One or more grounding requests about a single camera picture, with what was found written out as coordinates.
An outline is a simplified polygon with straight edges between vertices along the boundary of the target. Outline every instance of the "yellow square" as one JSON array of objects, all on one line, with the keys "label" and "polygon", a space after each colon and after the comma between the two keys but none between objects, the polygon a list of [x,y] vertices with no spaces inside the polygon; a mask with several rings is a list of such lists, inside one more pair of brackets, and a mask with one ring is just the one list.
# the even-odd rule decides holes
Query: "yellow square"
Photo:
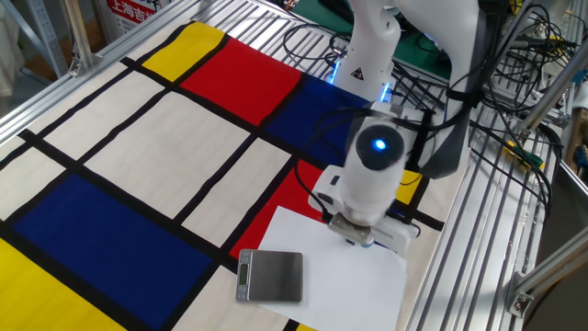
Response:
[{"label": "yellow square", "polygon": [[224,32],[203,23],[187,26],[177,38],[147,60],[143,66],[174,82],[183,73],[214,50]]}]

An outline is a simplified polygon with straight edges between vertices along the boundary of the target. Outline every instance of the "white sheet of paper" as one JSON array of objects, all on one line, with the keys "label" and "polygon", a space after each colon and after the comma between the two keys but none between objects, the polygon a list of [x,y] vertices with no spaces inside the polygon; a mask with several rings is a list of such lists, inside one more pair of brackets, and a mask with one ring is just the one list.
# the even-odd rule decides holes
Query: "white sheet of paper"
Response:
[{"label": "white sheet of paper", "polygon": [[406,274],[378,245],[349,245],[326,225],[278,207],[260,250],[303,255],[301,304],[263,304],[320,331],[394,330]]}]

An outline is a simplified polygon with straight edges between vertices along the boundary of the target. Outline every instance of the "white square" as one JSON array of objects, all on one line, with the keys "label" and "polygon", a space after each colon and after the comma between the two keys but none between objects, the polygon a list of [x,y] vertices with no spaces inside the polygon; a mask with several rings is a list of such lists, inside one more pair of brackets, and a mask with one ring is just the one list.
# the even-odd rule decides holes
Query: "white square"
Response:
[{"label": "white square", "polygon": [[131,73],[76,112],[46,140],[78,159],[163,89],[143,74]]},{"label": "white square", "polygon": [[174,218],[248,136],[199,104],[170,93],[86,165]]},{"label": "white square", "polygon": [[321,331],[395,329],[406,282],[396,253],[349,245],[325,224],[282,207],[259,249],[303,255],[302,303],[265,308]]},{"label": "white square", "polygon": [[2,160],[4,160],[23,143],[25,143],[25,141],[19,137],[12,137],[7,142],[0,145],[0,162],[2,162]]},{"label": "white square", "polygon": [[286,152],[256,140],[182,225],[221,246],[288,158]]},{"label": "white square", "polygon": [[73,91],[72,94],[70,94],[60,103],[44,112],[43,115],[41,115],[38,119],[33,121],[28,126],[28,129],[35,133],[39,133],[48,125],[56,121],[67,110],[75,107],[85,97],[88,97],[89,95],[94,93],[98,88],[108,83],[110,80],[112,80],[114,77],[116,77],[118,74],[122,73],[126,69],[126,65],[121,63],[115,63],[110,68],[105,70],[102,74],[96,76],[96,78],[84,84],[82,87],[77,88],[75,91]]},{"label": "white square", "polygon": [[6,220],[63,170],[61,165],[34,148],[12,161],[0,171],[0,219]]},{"label": "white square", "polygon": [[235,301],[237,276],[220,267],[174,326],[174,331],[282,331],[287,317]]}]

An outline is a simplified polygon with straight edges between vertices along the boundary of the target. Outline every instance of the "silver kitchen scale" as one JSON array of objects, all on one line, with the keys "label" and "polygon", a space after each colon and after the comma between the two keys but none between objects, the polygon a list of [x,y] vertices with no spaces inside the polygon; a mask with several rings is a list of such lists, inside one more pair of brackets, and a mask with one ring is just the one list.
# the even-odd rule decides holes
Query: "silver kitchen scale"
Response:
[{"label": "silver kitchen scale", "polygon": [[302,254],[244,249],[237,302],[302,302]]}]

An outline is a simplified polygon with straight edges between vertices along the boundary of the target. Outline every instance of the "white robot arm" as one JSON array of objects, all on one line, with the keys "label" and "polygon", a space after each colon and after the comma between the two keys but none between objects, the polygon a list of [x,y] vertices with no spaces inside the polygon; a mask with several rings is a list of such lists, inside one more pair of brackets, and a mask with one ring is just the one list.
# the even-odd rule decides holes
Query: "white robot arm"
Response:
[{"label": "white robot arm", "polygon": [[[448,176],[458,169],[469,124],[471,104],[465,97],[479,81],[485,54],[486,21],[477,0],[349,0],[356,24],[349,53],[340,62],[334,84],[349,92],[376,100],[371,110],[381,116],[363,119],[347,151],[343,168],[330,165],[313,193],[334,215],[329,227],[361,245],[374,241],[403,256],[417,235],[416,228],[386,216],[396,197],[403,170],[430,178]],[[449,86],[453,98],[445,112],[425,113],[395,108],[379,101],[387,88],[393,55],[400,38],[396,19],[385,6],[397,6],[418,29],[431,36],[447,52],[452,71]],[[360,68],[361,78],[357,77]],[[407,129],[390,118],[436,126],[431,132]],[[310,204],[319,209],[313,197]]]}]

